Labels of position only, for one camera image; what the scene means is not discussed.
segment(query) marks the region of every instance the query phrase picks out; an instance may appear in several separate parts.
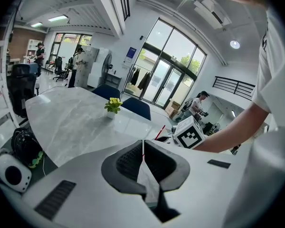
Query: brick wall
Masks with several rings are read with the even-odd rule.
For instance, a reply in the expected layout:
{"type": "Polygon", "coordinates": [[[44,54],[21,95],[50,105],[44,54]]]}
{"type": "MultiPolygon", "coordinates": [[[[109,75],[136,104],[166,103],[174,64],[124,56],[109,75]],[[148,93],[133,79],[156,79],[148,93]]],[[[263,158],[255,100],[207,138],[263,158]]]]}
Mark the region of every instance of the brick wall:
{"type": "MultiPolygon", "coordinates": [[[[4,27],[0,27],[0,40],[3,39],[4,35],[4,27]]],[[[23,61],[23,57],[26,56],[28,41],[30,39],[41,40],[44,41],[46,37],[45,33],[37,32],[29,29],[15,28],[13,40],[9,43],[9,53],[10,58],[20,58],[21,62],[23,61]]]]}

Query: blue chair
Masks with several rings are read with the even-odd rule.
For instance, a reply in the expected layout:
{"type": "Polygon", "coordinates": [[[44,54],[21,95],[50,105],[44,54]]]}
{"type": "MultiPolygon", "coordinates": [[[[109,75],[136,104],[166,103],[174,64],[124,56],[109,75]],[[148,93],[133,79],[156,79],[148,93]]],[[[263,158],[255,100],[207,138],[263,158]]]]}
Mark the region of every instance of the blue chair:
{"type": "Polygon", "coordinates": [[[92,92],[107,100],[110,100],[111,97],[120,98],[120,91],[109,85],[100,85],[92,92]]]}
{"type": "Polygon", "coordinates": [[[150,107],[145,102],[131,97],[122,104],[122,107],[151,121],[150,107]]]}

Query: white box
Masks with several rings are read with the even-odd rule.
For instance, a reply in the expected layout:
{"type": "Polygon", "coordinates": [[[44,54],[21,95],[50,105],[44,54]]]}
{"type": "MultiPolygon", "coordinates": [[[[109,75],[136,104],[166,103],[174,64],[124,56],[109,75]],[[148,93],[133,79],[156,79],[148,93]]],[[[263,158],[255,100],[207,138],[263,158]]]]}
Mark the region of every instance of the white box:
{"type": "Polygon", "coordinates": [[[180,146],[194,149],[205,140],[205,136],[198,122],[190,116],[177,124],[174,139],[180,146]]]}

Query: man in dark shirt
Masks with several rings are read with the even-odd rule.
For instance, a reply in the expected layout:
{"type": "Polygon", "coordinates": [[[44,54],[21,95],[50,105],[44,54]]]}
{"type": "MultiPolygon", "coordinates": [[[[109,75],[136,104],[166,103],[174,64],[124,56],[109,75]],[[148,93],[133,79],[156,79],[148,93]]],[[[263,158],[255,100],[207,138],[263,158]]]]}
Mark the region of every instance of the man in dark shirt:
{"type": "Polygon", "coordinates": [[[37,72],[37,77],[41,75],[41,66],[43,64],[43,58],[44,58],[44,53],[45,53],[45,48],[43,43],[39,42],[38,45],[38,50],[36,52],[36,60],[35,63],[38,64],[38,72],[37,72]]]}

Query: large window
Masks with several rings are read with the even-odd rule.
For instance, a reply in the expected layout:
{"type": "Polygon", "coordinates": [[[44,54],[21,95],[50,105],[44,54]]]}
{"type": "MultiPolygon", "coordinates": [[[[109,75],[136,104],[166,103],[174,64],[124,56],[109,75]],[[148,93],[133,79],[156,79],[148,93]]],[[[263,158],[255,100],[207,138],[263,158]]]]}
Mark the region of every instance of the large window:
{"type": "Polygon", "coordinates": [[[57,57],[62,57],[63,63],[67,63],[77,46],[89,46],[91,39],[90,35],[57,33],[48,58],[49,63],[54,63],[57,57]]]}
{"type": "Polygon", "coordinates": [[[127,80],[124,91],[165,108],[173,98],[182,104],[205,61],[206,54],[175,27],[158,20],[136,60],[137,83],[127,80]],[[150,73],[148,83],[140,83],[150,73]]]}

